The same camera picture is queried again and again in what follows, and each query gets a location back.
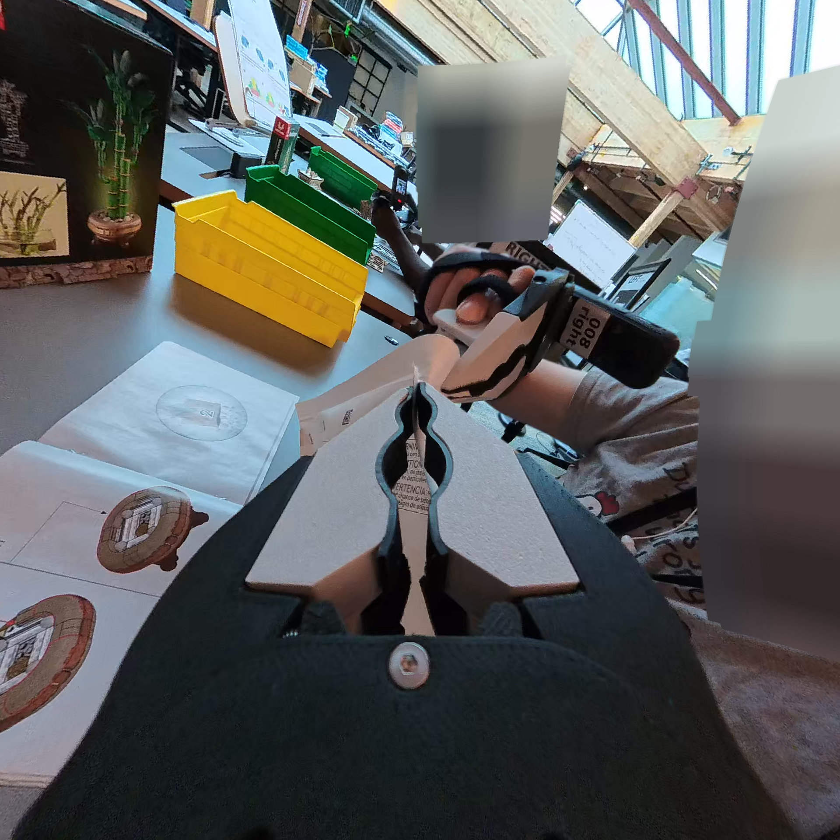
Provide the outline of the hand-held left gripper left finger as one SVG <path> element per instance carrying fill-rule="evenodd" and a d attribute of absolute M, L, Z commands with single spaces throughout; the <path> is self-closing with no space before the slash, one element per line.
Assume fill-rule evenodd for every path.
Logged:
<path fill-rule="evenodd" d="M 400 511 L 414 396 L 408 386 L 306 458 L 246 583 L 327 602 L 353 633 L 403 635 L 411 618 L 421 519 Z"/>

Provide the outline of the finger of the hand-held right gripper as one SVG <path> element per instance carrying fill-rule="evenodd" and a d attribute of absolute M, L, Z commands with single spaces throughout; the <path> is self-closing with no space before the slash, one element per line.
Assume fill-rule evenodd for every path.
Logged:
<path fill-rule="evenodd" d="M 445 376 L 445 395 L 453 403 L 490 402 L 508 393 L 531 373 L 552 345 L 526 340 L 448 340 L 456 357 Z"/>
<path fill-rule="evenodd" d="M 540 331 L 546 308 L 526 318 L 500 311 L 478 329 L 458 322 L 456 311 L 439 312 L 439 329 L 465 345 L 442 384 L 443 391 L 505 391 L 526 363 L 529 345 Z"/>

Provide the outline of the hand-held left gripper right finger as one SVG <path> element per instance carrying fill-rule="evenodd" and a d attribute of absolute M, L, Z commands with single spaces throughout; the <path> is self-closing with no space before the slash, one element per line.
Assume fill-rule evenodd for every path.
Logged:
<path fill-rule="evenodd" d="M 436 635 L 468 635 L 495 603 L 579 588 L 509 445 L 431 385 L 417 386 L 417 432 L 430 489 L 420 585 Z"/>

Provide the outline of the white paper bag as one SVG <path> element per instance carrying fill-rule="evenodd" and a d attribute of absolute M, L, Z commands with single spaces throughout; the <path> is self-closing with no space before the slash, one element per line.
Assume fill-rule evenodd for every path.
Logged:
<path fill-rule="evenodd" d="M 439 389 L 460 357 L 456 343 L 436 333 L 396 347 L 348 381 L 297 405 L 300 454 L 314 455 L 345 428 L 383 403 L 394 392 L 426 382 Z M 406 469 L 394 488 L 400 510 L 403 553 L 411 588 L 402 617 L 410 635 L 434 636 L 420 580 L 426 566 L 427 514 L 437 488 L 423 465 L 425 435 L 415 432 L 406 442 Z"/>

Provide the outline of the person's right forearm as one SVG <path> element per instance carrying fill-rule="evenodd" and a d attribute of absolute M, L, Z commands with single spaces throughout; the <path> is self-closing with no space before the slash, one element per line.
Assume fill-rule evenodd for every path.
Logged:
<path fill-rule="evenodd" d="M 592 382 L 583 371 L 544 360 L 489 404 L 586 455 L 592 449 L 592 441 L 585 439 L 581 406 L 590 394 Z"/>

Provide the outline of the person's right hand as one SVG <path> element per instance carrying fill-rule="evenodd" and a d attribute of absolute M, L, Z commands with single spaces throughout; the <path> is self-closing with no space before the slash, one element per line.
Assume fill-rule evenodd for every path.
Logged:
<path fill-rule="evenodd" d="M 454 310 L 457 321 L 475 326 L 492 319 L 506 303 L 492 289 L 480 290 L 468 296 L 462 289 L 483 275 L 497 277 L 513 290 L 514 297 L 522 294 L 536 273 L 532 266 L 461 266 L 442 271 L 430 283 L 423 311 L 429 321 L 439 310 Z"/>

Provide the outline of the black framed monitor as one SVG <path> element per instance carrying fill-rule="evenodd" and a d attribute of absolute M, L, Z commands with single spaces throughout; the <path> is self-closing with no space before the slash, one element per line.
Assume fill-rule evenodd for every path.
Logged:
<path fill-rule="evenodd" d="M 627 269 L 605 299 L 619 308 L 634 310 L 670 262 L 671 259 L 662 259 Z"/>

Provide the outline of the person in grey shirt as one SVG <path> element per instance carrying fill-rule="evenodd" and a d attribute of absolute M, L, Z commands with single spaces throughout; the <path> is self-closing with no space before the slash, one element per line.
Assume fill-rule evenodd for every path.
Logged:
<path fill-rule="evenodd" d="M 703 610 L 697 514 L 699 400 L 662 377 L 634 390 L 589 371 L 583 400 L 586 454 L 562 482 L 623 540 L 668 598 Z"/>

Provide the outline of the whiteboard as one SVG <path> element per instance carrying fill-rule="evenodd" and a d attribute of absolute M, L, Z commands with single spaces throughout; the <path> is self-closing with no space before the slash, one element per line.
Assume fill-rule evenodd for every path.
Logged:
<path fill-rule="evenodd" d="M 613 283 L 634 258 L 637 249 L 582 201 L 545 240 L 554 254 L 598 290 Z"/>

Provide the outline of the green plastic bin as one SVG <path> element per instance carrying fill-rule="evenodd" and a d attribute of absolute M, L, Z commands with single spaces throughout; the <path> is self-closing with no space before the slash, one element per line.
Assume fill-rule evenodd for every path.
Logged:
<path fill-rule="evenodd" d="M 309 168 L 322 178 L 327 193 L 352 207 L 370 201 L 377 190 L 377 184 L 367 175 L 317 145 L 310 150 Z"/>
<path fill-rule="evenodd" d="M 249 167 L 245 201 L 257 203 L 325 245 L 366 266 L 375 228 L 357 213 L 277 165 Z"/>

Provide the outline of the yellow plastic bin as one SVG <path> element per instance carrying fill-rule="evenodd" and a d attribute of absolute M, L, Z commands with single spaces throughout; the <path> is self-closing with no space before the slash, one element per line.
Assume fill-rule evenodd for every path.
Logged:
<path fill-rule="evenodd" d="M 327 347 L 350 337 L 365 266 L 233 191 L 172 207 L 179 275 Z"/>

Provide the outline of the open instruction booklet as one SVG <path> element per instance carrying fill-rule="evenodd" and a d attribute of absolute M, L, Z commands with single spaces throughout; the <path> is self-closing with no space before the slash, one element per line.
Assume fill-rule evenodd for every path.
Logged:
<path fill-rule="evenodd" d="M 242 506 L 24 442 L 1 460 L 2 786 L 75 751 L 142 624 Z"/>

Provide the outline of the red green carton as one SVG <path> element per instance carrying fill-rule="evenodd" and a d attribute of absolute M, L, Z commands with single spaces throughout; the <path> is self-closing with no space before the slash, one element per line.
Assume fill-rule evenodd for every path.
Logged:
<path fill-rule="evenodd" d="M 299 124 L 294 119 L 275 118 L 265 158 L 266 165 L 276 165 L 283 174 L 288 174 L 299 129 Z"/>

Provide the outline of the white board stand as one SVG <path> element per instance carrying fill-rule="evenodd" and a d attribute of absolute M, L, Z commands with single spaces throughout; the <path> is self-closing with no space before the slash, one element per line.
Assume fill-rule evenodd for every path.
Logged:
<path fill-rule="evenodd" d="M 208 134 L 216 135 L 218 137 L 226 138 L 233 142 L 246 142 L 254 138 L 263 138 L 265 135 L 260 131 L 243 128 L 237 125 L 227 125 L 213 120 L 199 120 L 189 118 L 188 122 L 196 129 Z"/>

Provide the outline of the printed instruction sheet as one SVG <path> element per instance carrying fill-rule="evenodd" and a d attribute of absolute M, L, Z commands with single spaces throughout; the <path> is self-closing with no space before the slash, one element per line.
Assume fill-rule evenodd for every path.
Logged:
<path fill-rule="evenodd" d="M 284 45 L 270 1 L 229 1 L 248 116 L 271 130 L 292 115 Z"/>

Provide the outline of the black bamboo set box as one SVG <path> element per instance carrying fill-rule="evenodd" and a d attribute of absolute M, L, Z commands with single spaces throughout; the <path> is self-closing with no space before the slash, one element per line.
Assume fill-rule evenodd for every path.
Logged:
<path fill-rule="evenodd" d="M 90 2 L 2 2 L 1 287 L 151 270 L 175 62 Z"/>

